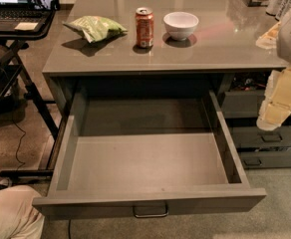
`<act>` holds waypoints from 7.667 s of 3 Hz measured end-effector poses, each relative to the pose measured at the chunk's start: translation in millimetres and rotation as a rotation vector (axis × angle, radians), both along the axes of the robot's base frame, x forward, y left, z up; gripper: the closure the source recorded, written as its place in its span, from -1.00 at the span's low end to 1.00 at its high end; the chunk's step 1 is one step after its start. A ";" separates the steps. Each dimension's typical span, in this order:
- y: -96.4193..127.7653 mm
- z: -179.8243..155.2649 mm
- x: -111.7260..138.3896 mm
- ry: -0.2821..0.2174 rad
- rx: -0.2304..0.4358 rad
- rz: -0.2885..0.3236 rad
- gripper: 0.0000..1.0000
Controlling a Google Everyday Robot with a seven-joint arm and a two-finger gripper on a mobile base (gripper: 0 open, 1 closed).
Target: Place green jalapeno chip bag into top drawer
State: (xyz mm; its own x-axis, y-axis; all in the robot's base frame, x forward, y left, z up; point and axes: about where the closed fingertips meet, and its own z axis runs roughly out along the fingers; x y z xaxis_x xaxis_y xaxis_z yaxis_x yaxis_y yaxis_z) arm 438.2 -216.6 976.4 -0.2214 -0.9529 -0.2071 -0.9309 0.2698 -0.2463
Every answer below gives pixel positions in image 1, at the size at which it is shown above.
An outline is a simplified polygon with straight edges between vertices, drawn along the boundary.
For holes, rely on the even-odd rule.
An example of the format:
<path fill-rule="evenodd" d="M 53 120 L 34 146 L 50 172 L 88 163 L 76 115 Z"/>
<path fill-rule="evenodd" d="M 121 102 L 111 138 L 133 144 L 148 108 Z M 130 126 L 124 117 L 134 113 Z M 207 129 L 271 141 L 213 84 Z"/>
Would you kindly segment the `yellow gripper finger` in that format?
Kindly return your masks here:
<path fill-rule="evenodd" d="M 291 112 L 289 110 L 263 102 L 259 110 L 256 125 L 262 130 L 274 130 L 280 127 L 290 115 Z"/>
<path fill-rule="evenodd" d="M 283 71 L 272 95 L 272 102 L 291 110 L 291 71 Z"/>

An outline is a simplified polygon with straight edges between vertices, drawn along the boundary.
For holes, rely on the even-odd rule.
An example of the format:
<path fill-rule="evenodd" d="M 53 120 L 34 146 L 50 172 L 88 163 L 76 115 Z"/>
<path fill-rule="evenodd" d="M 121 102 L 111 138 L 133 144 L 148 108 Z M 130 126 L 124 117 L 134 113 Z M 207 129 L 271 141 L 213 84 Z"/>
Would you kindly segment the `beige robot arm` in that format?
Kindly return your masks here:
<path fill-rule="evenodd" d="M 276 38 L 277 56 L 289 65 L 281 72 L 273 71 L 268 78 L 256 125 L 274 130 L 291 115 L 291 8 L 280 21 Z"/>

